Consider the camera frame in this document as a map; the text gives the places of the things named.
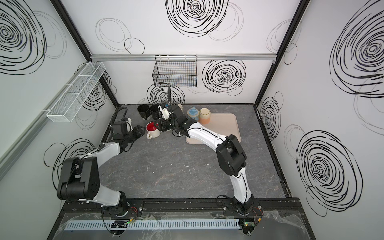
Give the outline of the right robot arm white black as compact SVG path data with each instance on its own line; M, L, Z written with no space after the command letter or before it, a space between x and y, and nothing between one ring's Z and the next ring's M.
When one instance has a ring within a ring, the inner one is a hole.
M242 215L251 211L253 194L246 176L246 153L235 135L224 136L204 127L198 121L187 118L178 105L161 103L158 107L160 118L155 126L165 125L176 133L195 139L216 152L219 167L230 177L234 189L234 201Z

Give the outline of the cream white mug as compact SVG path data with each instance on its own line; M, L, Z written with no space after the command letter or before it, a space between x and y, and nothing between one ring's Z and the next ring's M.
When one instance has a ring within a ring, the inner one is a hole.
M155 122L149 122L146 125L146 131L147 131L146 138L149 140L153 138L157 138L161 134L160 130L155 126Z

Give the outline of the white black mug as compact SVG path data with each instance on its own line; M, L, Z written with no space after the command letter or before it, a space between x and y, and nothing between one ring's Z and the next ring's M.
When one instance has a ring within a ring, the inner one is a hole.
M142 119L147 121L151 117L151 110L148 104L141 104L137 107L137 111L139 112Z

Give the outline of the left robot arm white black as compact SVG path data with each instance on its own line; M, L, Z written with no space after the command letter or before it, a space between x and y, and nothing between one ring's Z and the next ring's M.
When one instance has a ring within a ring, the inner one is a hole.
M125 216L130 211L125 193L103 186L99 168L111 158L130 150L145 132L145 127L132 127L129 121L111 124L107 142L88 154L64 160L57 197L71 202L96 203L101 208L115 211L117 217Z

